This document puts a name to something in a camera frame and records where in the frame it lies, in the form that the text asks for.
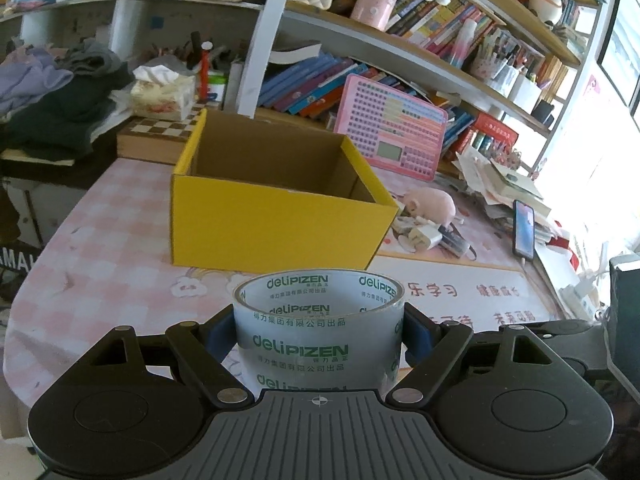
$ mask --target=tape roll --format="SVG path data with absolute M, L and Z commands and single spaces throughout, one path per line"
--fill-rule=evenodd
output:
M 396 280 L 360 270 L 292 270 L 242 283 L 234 317 L 245 385 L 254 394 L 386 394 L 398 374 L 403 297 Z

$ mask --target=purple cloth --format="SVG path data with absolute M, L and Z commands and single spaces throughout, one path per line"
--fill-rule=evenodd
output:
M 0 115 L 38 102 L 73 79 L 69 70 L 56 67 L 51 54 L 32 48 L 26 62 L 0 65 Z

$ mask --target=pink stuffed toy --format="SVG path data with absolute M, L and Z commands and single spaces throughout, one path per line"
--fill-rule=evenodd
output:
M 451 195 L 441 189 L 412 189 L 402 197 L 402 203 L 411 216 L 421 216 L 444 227 L 449 227 L 456 215 L 456 205 Z

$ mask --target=gray cloth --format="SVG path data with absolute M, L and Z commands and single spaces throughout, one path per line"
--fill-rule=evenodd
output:
M 102 77 L 116 72 L 122 62 L 120 58 L 95 38 L 87 38 L 82 43 L 66 51 L 66 56 L 58 62 L 59 68 L 71 70 L 74 75 Z
M 73 79 L 69 70 L 56 67 L 51 54 L 43 48 L 32 48 L 28 54 L 25 62 L 0 65 L 0 116 L 38 102 Z

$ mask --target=phone screen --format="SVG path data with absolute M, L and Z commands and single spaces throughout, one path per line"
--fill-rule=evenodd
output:
M 514 200 L 513 202 L 513 254 L 533 260 L 535 220 L 531 206 Z

